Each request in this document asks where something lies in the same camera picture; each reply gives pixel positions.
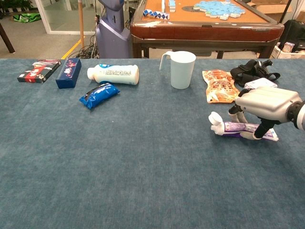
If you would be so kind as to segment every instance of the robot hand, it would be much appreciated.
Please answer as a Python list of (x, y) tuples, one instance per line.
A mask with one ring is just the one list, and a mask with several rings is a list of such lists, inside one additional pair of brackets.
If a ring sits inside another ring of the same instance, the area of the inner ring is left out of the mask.
[(244, 112), (256, 115), (261, 124), (252, 133), (244, 132), (241, 136), (259, 140), (275, 124), (292, 121), (296, 128), (305, 130), (305, 101), (294, 91), (280, 88), (258, 87), (244, 89), (229, 110), (232, 122), (247, 123)]

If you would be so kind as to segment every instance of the blue carpet surface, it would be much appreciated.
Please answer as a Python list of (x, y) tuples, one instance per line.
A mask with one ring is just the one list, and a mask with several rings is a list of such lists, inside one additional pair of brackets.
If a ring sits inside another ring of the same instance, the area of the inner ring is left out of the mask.
[[(280, 140), (222, 137), (208, 115), (202, 70), (247, 60), (197, 60), (191, 85), (170, 85), (170, 61), (82, 60), (75, 88), (19, 83), (34, 60), (0, 60), (1, 229), (304, 229), (305, 132)], [(273, 60), (278, 87), (305, 99), (305, 60)], [(137, 86), (88, 110), (96, 64), (136, 64)], [(247, 114), (252, 123), (259, 119)]]

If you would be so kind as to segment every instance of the floor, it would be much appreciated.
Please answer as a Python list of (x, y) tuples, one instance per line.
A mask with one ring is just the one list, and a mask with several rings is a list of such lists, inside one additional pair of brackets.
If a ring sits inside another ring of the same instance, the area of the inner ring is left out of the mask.
[[(4, 42), (0, 40), (0, 58), (6, 59), (59, 59), (69, 51), (80, 39), (79, 35), (50, 35), (47, 34), (42, 20), (31, 23), (13, 21), (12, 16), (0, 20), (15, 53), (9, 53)], [(85, 36), (85, 45), (90, 44), (90, 35)], [(73, 50), (78, 51), (81, 45)], [(167, 50), (150, 49), (150, 58), (160, 59)], [(200, 59), (214, 59), (216, 52), (204, 53)], [(225, 52), (224, 59), (254, 59), (254, 52)]]

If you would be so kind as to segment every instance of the blue snack package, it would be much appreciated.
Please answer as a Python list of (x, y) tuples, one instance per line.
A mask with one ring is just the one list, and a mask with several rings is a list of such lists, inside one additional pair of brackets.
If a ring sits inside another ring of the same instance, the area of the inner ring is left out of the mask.
[(87, 92), (80, 98), (80, 101), (91, 110), (91, 108), (96, 107), (99, 103), (111, 98), (119, 92), (120, 90), (112, 84), (105, 83)]

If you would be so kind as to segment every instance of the white plastic bottle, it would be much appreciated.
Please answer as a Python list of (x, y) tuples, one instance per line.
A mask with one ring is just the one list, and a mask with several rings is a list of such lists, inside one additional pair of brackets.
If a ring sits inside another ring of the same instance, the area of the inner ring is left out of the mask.
[(139, 68), (137, 65), (107, 65), (98, 64), (88, 68), (88, 78), (100, 83), (126, 83), (137, 85), (139, 82)]

